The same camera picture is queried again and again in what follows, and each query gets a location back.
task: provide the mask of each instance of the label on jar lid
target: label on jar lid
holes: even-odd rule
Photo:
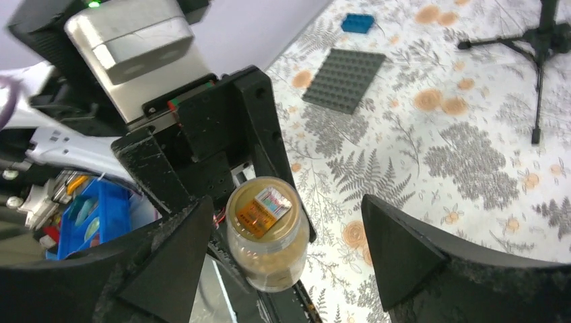
[[[268,186],[239,210],[237,218],[251,234],[262,238],[291,208],[284,195]]]

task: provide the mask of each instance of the black metal frame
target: black metal frame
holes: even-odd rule
[[[393,323],[571,322],[569,264],[474,244],[376,196],[365,195],[361,208],[382,310]]]
[[[181,97],[178,108],[169,110],[168,102]],[[221,80],[206,75],[145,104],[143,111],[145,117],[130,124],[132,131],[112,150],[163,217],[184,211],[196,196],[210,196],[214,209],[222,210],[235,189],[231,170],[244,164],[251,163],[257,176],[295,187],[271,80],[258,68]],[[271,322],[321,322],[301,282],[282,293],[254,291],[229,253],[225,234],[224,224],[213,231],[207,253],[224,269],[226,285],[239,295],[235,300],[256,299],[248,302],[250,310],[260,300]],[[315,239],[310,221],[310,241]]]

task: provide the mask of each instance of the white robot part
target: white robot part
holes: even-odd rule
[[[144,116],[145,103],[210,73],[175,0],[106,2],[74,15],[65,31],[126,123]]]
[[[87,170],[107,174],[127,182],[133,182],[111,151],[111,143],[117,137],[87,137],[70,131],[40,127],[30,142],[34,145],[26,155],[38,164]]]
[[[59,204],[52,201],[55,181],[48,180],[44,186],[32,185],[28,198],[18,211],[26,214],[26,227],[38,229],[54,214]]]

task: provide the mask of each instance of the blue storage container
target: blue storage container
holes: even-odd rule
[[[129,191],[103,180],[92,180],[61,217],[57,259],[89,248],[97,235],[103,244],[130,231]]]
[[[46,251],[46,260],[58,260],[57,255]]]

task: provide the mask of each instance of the tripod leg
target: tripod leg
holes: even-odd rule
[[[541,116],[541,95],[543,93],[543,57],[539,57],[537,61],[537,85],[535,90],[537,91],[537,109],[535,111],[535,125],[531,131],[531,144],[537,145],[541,138],[541,129],[539,128],[539,119]]]
[[[535,57],[533,56],[533,54],[531,54],[527,50],[524,50],[523,48],[516,46],[516,44],[514,44],[512,41],[502,41],[500,44],[503,44],[505,47],[523,56],[526,60],[532,62],[533,64],[536,64]]]
[[[483,40],[464,40],[458,43],[459,50],[466,50],[470,49],[474,46],[484,46],[484,45],[491,45],[491,44],[503,44],[504,42],[516,42],[521,40],[520,36],[517,37],[507,37],[507,38],[494,38],[494,39],[483,39]]]

